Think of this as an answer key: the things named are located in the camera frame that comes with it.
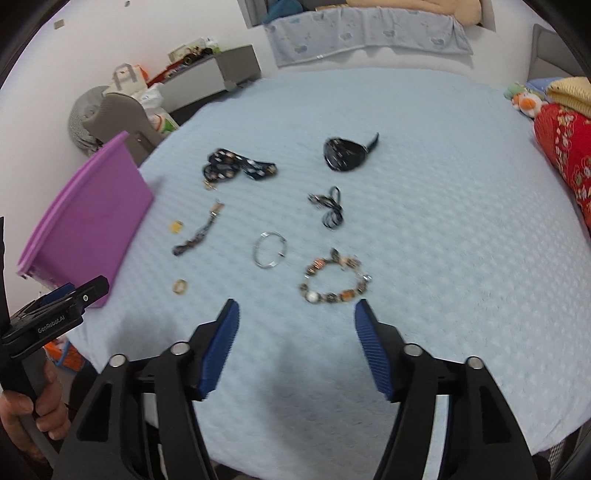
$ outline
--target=blue gripper pad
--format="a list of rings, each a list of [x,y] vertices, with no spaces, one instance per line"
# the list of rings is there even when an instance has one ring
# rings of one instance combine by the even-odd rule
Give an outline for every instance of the blue gripper pad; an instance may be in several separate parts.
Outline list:
[[[378,322],[368,309],[369,306],[364,301],[358,302],[355,306],[357,337],[374,376],[375,386],[386,396],[386,400],[392,401],[395,389],[392,385],[390,360],[376,331]]]
[[[240,325],[238,303],[233,302],[226,316],[218,321],[221,322],[221,325],[203,355],[202,376],[198,386],[202,398],[207,397],[208,393],[216,389],[230,348],[234,343],[234,337]]]

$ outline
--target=beaded bracelet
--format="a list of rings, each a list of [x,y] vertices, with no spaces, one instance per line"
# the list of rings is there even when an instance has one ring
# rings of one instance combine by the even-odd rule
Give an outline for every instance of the beaded bracelet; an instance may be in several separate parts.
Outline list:
[[[311,291],[308,283],[310,277],[316,275],[316,272],[322,270],[328,264],[339,264],[343,269],[350,268],[357,276],[357,285],[355,288],[343,290],[340,294],[326,293],[321,294],[316,291]],[[368,283],[371,282],[369,275],[363,275],[360,270],[361,262],[355,257],[341,257],[339,252],[334,248],[330,251],[330,258],[317,258],[312,265],[306,268],[304,275],[304,282],[300,284],[301,295],[310,303],[337,303],[340,301],[353,300],[356,295],[363,295],[368,288]]]

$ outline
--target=gold ring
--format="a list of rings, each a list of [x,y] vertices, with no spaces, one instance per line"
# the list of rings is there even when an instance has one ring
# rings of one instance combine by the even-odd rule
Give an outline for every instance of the gold ring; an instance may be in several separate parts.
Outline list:
[[[188,286],[189,285],[187,284],[186,281],[177,280],[176,282],[174,282],[173,292],[175,292],[177,295],[182,295],[183,293],[185,293],[187,291]]]

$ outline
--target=human hand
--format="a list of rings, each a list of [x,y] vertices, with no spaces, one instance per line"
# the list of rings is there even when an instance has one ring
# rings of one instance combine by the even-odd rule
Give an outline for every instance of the human hand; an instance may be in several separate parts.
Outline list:
[[[70,430],[70,420],[66,405],[61,401],[61,383],[57,379],[57,368],[49,360],[43,369],[47,385],[35,402],[35,411],[39,415],[37,428],[49,432],[53,440],[61,440]],[[14,445],[35,460],[44,460],[44,456],[23,428],[19,417],[33,412],[33,401],[26,395],[13,391],[4,391],[0,395],[0,420],[4,430]]]

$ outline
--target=purple plastic bin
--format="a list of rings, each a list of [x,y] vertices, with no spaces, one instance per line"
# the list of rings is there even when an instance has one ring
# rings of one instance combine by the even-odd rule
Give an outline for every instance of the purple plastic bin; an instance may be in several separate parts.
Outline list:
[[[18,275],[50,289],[104,275],[111,287],[154,195],[122,132],[93,155],[60,192],[18,261]],[[108,295],[92,304],[102,307]]]

